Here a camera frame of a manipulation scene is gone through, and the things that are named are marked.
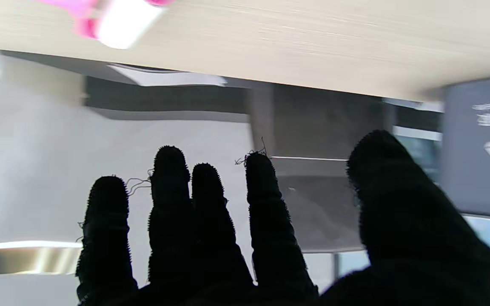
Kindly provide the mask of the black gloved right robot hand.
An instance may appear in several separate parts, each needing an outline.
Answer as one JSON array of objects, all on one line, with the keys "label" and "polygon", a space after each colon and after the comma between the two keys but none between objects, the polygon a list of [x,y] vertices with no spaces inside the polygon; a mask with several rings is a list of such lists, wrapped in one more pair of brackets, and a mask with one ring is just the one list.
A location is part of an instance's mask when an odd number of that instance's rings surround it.
[{"label": "black gloved right robot hand", "polygon": [[76,277],[80,306],[490,306],[490,247],[386,130],[347,161],[370,265],[313,284],[271,160],[245,159],[255,279],[236,242],[217,170],[188,171],[164,146],[150,176],[148,284],[139,288],[128,243],[128,192],[98,178],[87,202]]}]

